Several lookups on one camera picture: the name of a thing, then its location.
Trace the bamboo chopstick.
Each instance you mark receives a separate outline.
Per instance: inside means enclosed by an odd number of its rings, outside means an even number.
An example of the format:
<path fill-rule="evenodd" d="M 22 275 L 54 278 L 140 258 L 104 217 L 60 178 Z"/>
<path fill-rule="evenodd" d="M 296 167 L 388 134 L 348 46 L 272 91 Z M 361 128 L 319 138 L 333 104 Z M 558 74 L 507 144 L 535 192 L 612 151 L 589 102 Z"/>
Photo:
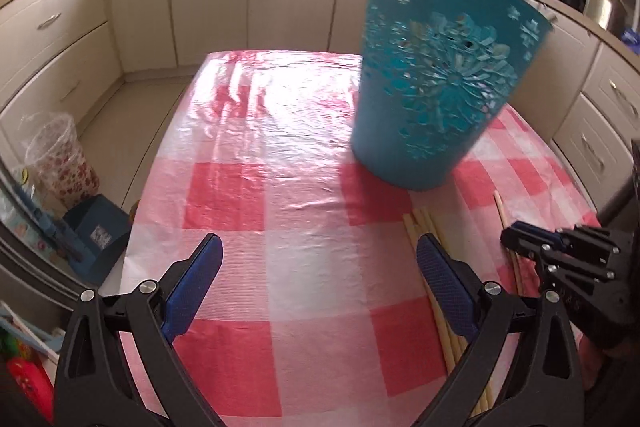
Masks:
<path fill-rule="evenodd" d="M 466 323 L 472 314 L 471 300 L 454 273 L 454 262 L 448 258 L 445 248 L 432 232 L 420 237 L 416 257 L 446 321 L 458 336 L 465 340 L 466 337 L 473 338 L 475 326 Z"/>
<path fill-rule="evenodd" d="M 429 213 L 427 210 L 422 210 L 427 225 L 430 227 L 431 232 L 437 237 L 439 242 L 442 244 L 442 247 L 445 249 L 448 248 L 446 237 L 442 228 L 437 224 L 435 218 Z M 448 349 L 451 352 L 452 358 L 454 359 L 454 363 L 458 363 L 465 351 L 466 347 L 468 347 L 468 343 L 466 342 L 464 337 L 458 336 L 454 330 L 452 329 L 449 322 L 447 322 L 447 331 L 448 331 Z M 480 413 L 486 412 L 489 408 L 494 404 L 494 396 L 492 395 L 491 384 L 487 384 L 483 394 L 480 396 L 480 399 L 473 410 L 472 415 L 478 415 Z"/>
<path fill-rule="evenodd" d="M 428 217 L 427 212 L 422 208 L 413 209 L 410 213 L 405 213 L 402 216 L 402 220 L 404 220 L 409 241 L 414 251 L 418 249 L 418 242 L 422 235 L 427 232 L 435 231 L 430 217 Z M 457 362 L 456 352 L 454 352 L 454 337 L 452 337 L 452 334 L 450 333 L 448 323 L 442 313 L 442 309 L 440 309 L 433 291 L 431 290 L 431 287 L 428 286 L 425 277 L 422 277 L 422 283 L 425 288 L 427 298 L 430 300 L 440 349 L 442 349 L 442 356 L 445 360 L 447 374 L 450 375 Z"/>

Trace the teal perforated plastic basket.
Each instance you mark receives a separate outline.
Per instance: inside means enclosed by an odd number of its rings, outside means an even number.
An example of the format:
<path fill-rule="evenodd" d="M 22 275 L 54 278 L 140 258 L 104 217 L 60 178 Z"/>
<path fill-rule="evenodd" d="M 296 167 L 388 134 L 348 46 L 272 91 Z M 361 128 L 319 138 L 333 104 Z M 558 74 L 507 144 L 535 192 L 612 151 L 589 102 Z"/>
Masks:
<path fill-rule="evenodd" d="M 443 184 L 551 29 L 525 0 L 368 0 L 355 158 L 410 191 Z"/>

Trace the blue dustpan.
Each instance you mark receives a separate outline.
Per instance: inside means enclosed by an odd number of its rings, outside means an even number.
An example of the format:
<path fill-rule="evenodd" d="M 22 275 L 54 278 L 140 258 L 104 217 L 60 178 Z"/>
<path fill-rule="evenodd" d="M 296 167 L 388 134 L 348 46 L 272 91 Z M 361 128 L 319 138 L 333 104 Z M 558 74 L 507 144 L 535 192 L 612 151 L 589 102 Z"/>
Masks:
<path fill-rule="evenodd" d="M 63 216 L 73 232 L 67 256 L 72 270 L 87 283 L 101 286 L 126 251 L 131 223 L 128 213 L 99 194 L 80 202 Z"/>

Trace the floral plastic trash bin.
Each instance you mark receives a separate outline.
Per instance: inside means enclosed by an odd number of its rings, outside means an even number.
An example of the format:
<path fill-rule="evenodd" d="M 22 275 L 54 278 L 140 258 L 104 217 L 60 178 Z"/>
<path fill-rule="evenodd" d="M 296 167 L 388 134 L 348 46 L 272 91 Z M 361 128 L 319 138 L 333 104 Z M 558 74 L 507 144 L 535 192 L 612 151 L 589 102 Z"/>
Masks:
<path fill-rule="evenodd" d="M 69 113 L 37 113 L 24 120 L 34 134 L 25 143 L 25 164 L 50 196 L 66 209 L 99 194 L 100 179 L 89 164 Z"/>

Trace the pink checkered tablecloth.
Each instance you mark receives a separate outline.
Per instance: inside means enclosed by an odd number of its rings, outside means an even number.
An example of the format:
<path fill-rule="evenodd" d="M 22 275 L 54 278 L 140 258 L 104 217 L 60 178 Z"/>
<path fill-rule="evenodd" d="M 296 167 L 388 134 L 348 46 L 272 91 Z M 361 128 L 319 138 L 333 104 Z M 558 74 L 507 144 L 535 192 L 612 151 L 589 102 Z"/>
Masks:
<path fill-rule="evenodd" d="M 174 347 L 231 426 L 408 426 L 426 408 L 447 371 L 405 213 L 425 207 L 451 256 L 529 293 L 502 219 L 596 220 L 511 107 L 435 190 L 373 176 L 350 149 L 359 69 L 355 55 L 209 55 L 146 181 L 120 288 L 220 236 L 224 262 Z"/>

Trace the cream kitchen cabinets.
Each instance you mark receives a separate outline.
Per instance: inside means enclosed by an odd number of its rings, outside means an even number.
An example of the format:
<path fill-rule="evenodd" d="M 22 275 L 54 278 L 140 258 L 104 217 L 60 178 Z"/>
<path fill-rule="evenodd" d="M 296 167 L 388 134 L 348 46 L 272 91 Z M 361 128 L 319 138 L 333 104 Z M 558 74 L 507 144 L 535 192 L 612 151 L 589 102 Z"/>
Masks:
<path fill-rule="evenodd" d="M 603 206 L 631 174 L 639 60 L 559 0 L 529 0 L 553 31 L 513 105 Z M 356 53 L 366 0 L 1 0 L 1 148 L 20 161 L 30 116 L 85 128 L 120 80 L 193 72 L 238 49 Z"/>

